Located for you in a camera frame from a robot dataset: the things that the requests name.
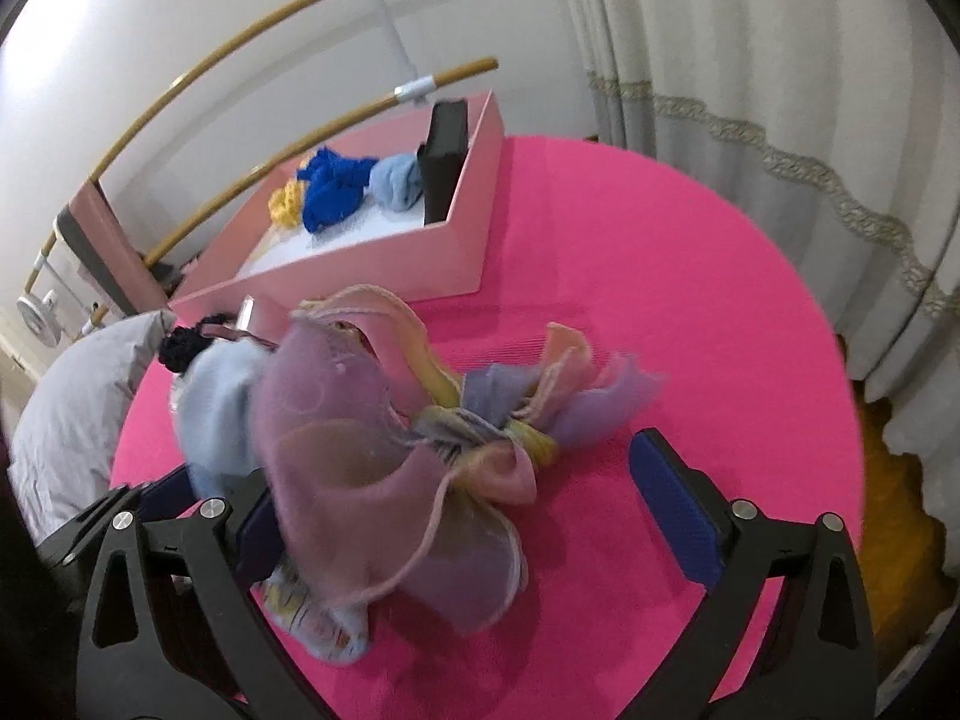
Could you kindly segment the light blue printed sock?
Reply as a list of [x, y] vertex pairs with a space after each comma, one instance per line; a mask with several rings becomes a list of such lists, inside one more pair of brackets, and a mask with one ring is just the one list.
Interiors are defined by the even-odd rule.
[[[267, 359], [267, 346], [252, 338], [217, 340], [181, 376], [174, 431], [202, 499], [234, 493], [260, 466], [249, 413], [252, 385]], [[267, 616], [319, 660], [343, 667], [370, 648], [368, 610], [323, 610], [289, 557], [277, 562], [259, 590]]]

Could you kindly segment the pastel organza bow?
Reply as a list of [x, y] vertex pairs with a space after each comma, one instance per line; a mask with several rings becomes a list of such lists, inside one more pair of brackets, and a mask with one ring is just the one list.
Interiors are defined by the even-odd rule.
[[295, 310], [252, 388], [252, 439], [286, 551], [327, 611], [404, 592], [460, 632], [526, 582], [509, 507], [558, 458], [608, 439], [658, 393], [631, 355], [597, 361], [547, 328], [537, 361], [451, 369], [377, 286]]

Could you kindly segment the light blue soft ball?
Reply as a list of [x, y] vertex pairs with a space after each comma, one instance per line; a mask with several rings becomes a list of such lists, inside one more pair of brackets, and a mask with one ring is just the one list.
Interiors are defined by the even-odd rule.
[[416, 154], [394, 154], [377, 161], [371, 167], [368, 190], [384, 210], [409, 211], [423, 195], [423, 177]]

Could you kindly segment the grey quilted bedding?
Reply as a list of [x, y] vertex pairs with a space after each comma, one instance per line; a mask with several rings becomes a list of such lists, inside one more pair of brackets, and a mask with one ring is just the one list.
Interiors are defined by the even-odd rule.
[[101, 499], [122, 427], [176, 317], [161, 309], [91, 333], [53, 361], [11, 439], [10, 479], [36, 543]]

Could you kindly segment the clear plastic tube bag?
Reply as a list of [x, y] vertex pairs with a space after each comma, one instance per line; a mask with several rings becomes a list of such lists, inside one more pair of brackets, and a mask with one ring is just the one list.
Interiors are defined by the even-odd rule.
[[275, 349], [290, 325], [288, 314], [281, 305], [268, 298], [247, 296], [241, 302], [239, 314], [232, 322], [203, 322], [200, 334], [210, 340], [252, 340], [263, 348]]

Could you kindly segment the small white fan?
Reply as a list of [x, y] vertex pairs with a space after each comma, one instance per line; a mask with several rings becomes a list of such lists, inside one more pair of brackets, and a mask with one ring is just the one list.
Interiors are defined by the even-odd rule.
[[47, 291], [43, 298], [25, 293], [16, 300], [16, 309], [26, 328], [46, 347], [57, 348], [64, 327], [57, 316], [57, 293]]

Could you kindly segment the pink grey hanging towel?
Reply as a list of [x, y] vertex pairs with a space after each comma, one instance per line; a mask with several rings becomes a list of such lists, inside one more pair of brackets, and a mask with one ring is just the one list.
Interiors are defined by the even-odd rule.
[[99, 185], [86, 181], [55, 218], [55, 232], [122, 316], [163, 309], [166, 293], [128, 242]]

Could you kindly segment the yellow knitted cloth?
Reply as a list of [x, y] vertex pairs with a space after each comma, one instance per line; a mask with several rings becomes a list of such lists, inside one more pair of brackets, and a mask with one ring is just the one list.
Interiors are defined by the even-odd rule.
[[278, 229], [296, 229], [302, 225], [302, 207], [306, 195], [306, 182], [288, 179], [268, 199], [270, 221]]

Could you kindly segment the lower wooden ballet bar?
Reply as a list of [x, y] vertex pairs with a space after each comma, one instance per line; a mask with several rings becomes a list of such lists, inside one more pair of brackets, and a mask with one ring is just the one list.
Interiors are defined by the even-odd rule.
[[[433, 82], [438, 91], [497, 68], [498, 60], [483, 57], [425, 78]], [[398, 98], [400, 93], [395, 88], [386, 96], [350, 110], [335, 121], [299, 138], [195, 211], [190, 220], [184, 221], [178, 231], [171, 232], [151, 254], [140, 255], [151, 273], [151, 267], [176, 249], [189, 234], [197, 231], [238, 197], [245, 198], [245, 204], [231, 216], [223, 231], [203, 249], [199, 263], [185, 275], [181, 286], [174, 289], [174, 293], [166, 293], [163, 289], [167, 304], [176, 304], [179, 309], [185, 310], [190, 301], [200, 301], [242, 278], [242, 267], [252, 260], [254, 249], [268, 236], [268, 193], [291, 179], [299, 163], [316, 149], [328, 146], [347, 158], [389, 156], [405, 146], [425, 140], [430, 111], [419, 107], [407, 112], [404, 107], [410, 103], [402, 104]], [[122, 315], [119, 310], [109, 307], [101, 294], [101, 307], [91, 318], [99, 322], [109, 310]]]

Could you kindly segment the royal blue knitted cloth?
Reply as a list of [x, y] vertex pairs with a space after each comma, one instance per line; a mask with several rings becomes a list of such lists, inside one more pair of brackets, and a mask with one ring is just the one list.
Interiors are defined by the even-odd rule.
[[347, 158], [321, 146], [296, 171], [298, 181], [306, 184], [301, 210], [304, 229], [319, 232], [352, 216], [363, 202], [376, 164], [377, 158]]

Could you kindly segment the pink cardboard box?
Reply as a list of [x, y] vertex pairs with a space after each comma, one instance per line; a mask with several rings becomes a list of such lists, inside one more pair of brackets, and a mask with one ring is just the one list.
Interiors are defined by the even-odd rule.
[[482, 281], [496, 200], [505, 124], [491, 91], [466, 99], [469, 151], [448, 216], [428, 224], [416, 206], [393, 215], [374, 203], [345, 223], [309, 236], [277, 239], [268, 199], [295, 174], [298, 158], [281, 163], [206, 246], [169, 301], [184, 322], [236, 312], [247, 296], [291, 310], [352, 284], [377, 284], [405, 301], [472, 294]]

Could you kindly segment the pink round table mat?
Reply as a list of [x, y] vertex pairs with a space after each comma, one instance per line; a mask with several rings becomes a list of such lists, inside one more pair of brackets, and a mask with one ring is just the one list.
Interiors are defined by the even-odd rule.
[[368, 653], [282, 673], [337, 718], [867, 718], [861, 439], [835, 335], [726, 200], [597, 143], [509, 137], [475, 293], [423, 234], [283, 294], [179, 401], [149, 372], [114, 478], [262, 478]]

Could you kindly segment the black rectangular case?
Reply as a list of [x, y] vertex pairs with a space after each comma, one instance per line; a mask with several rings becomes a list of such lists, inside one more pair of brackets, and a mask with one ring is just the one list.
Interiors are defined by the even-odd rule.
[[416, 152], [425, 223], [442, 223], [448, 217], [467, 153], [469, 105], [466, 99], [439, 101], [431, 110], [427, 139]]

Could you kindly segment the white curtain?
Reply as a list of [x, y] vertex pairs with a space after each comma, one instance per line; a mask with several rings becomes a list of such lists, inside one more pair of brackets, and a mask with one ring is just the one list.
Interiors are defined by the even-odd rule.
[[958, 527], [958, 54], [926, 0], [568, 0], [599, 135], [793, 262]]

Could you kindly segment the white barre post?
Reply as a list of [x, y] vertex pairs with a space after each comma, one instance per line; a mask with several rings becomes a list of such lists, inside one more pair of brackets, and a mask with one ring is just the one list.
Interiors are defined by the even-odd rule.
[[400, 93], [398, 100], [402, 104], [412, 103], [418, 107], [423, 107], [428, 102], [428, 96], [436, 91], [436, 85], [433, 82], [428, 82], [427, 78], [416, 70], [386, 0], [373, 0], [373, 4], [374, 11], [381, 21], [382, 34], [386, 37], [386, 43], [389, 46], [392, 58], [395, 60], [398, 70], [402, 73], [402, 83], [397, 87], [397, 91]]

